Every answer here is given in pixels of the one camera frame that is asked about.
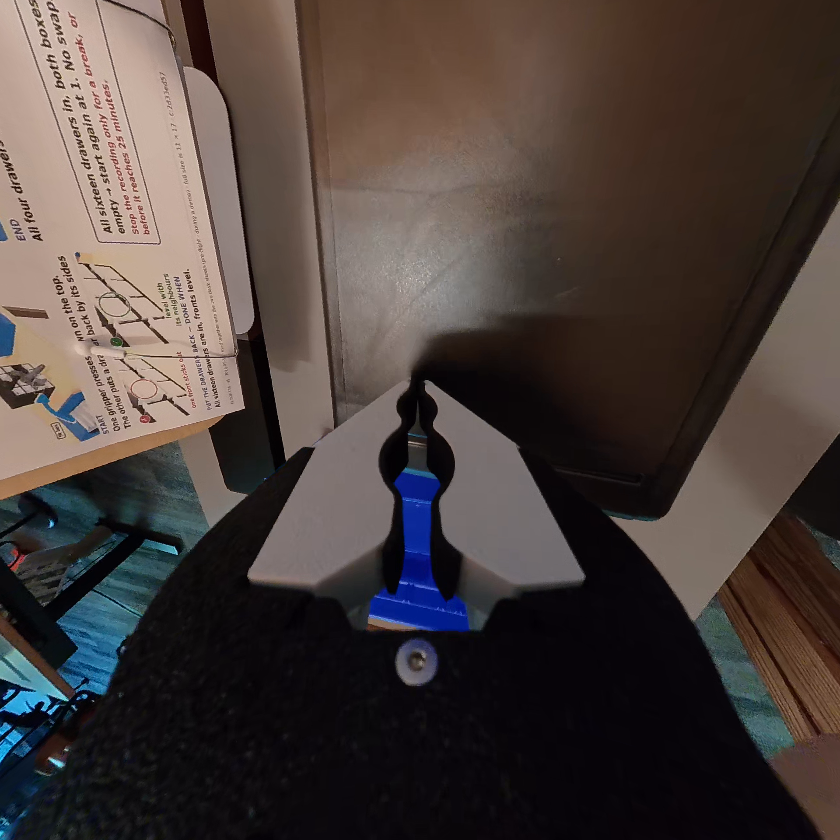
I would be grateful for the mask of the printed instruction sheet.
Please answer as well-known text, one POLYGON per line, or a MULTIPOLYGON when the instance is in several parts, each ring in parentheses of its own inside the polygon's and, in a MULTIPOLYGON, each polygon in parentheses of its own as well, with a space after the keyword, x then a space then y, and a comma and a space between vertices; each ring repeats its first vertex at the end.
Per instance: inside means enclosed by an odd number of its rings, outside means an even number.
POLYGON ((2 480, 240 410, 161 13, 1 3, 2 480))

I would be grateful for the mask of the black drawer cabinet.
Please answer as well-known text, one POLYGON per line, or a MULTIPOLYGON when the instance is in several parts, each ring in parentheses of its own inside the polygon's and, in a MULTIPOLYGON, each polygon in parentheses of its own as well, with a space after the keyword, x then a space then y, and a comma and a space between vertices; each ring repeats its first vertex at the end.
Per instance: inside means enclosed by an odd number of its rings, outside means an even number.
POLYGON ((838 2, 297 2, 335 413, 664 516, 838 202, 838 2))

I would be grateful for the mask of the stack of blue bins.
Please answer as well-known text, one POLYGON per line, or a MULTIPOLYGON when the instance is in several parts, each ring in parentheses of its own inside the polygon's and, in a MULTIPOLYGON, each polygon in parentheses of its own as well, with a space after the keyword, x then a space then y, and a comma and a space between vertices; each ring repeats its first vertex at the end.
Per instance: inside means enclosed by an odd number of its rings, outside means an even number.
POLYGON ((466 605, 447 601, 438 591, 431 569, 432 501, 438 480, 426 471, 407 469, 395 482, 403 504, 402 577, 394 594, 383 589, 371 600, 370 623, 415 627, 424 631, 467 632, 466 605))

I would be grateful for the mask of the tan backing board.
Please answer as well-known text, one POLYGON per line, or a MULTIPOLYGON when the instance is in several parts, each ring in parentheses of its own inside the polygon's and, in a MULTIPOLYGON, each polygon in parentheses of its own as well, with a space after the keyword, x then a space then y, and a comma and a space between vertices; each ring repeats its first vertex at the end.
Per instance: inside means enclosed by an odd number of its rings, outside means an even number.
POLYGON ((215 416, 154 434, 123 440, 81 455, 65 458, 51 465, 32 469, 18 476, 2 479, 1 499, 19 496, 59 480, 199 434, 215 425, 220 419, 222 419, 221 416, 215 416))

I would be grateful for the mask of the black metal frame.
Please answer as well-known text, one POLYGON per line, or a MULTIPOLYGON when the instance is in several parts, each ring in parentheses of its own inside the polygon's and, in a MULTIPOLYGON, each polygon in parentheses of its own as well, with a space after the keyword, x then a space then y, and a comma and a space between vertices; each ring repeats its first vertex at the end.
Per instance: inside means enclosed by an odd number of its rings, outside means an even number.
POLYGON ((102 519, 77 542, 2 559, 2 617, 57 668, 77 650, 60 618, 137 551, 177 555, 183 547, 175 535, 102 519))

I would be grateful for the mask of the white plastic card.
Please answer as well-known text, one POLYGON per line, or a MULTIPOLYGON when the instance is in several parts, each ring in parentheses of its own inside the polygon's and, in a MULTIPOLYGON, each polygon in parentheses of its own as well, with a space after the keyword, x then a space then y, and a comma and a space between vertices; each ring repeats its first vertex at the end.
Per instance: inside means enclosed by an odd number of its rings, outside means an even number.
POLYGON ((236 337, 245 340, 256 310, 228 107, 206 73, 182 70, 227 303, 236 337))

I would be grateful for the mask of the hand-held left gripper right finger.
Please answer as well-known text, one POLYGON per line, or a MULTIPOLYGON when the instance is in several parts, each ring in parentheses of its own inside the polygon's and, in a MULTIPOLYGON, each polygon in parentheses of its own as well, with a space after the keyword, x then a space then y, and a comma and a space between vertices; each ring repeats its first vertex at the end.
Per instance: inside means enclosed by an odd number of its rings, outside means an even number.
POLYGON ((432 382, 423 394, 433 404, 427 443, 437 434, 454 461, 438 510, 460 556, 455 595, 469 626, 483 627, 501 600, 582 585, 585 574, 520 448, 432 382))

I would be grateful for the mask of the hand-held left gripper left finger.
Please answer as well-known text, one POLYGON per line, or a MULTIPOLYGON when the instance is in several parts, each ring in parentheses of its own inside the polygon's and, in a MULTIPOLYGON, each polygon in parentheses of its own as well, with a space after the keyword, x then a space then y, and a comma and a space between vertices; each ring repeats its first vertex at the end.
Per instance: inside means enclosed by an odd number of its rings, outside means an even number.
POLYGON ((382 553, 392 532, 394 478, 381 455, 397 434, 406 444, 412 384, 403 381, 336 427, 307 464, 248 571, 252 585, 337 601, 352 624, 365 624, 383 587, 382 553))

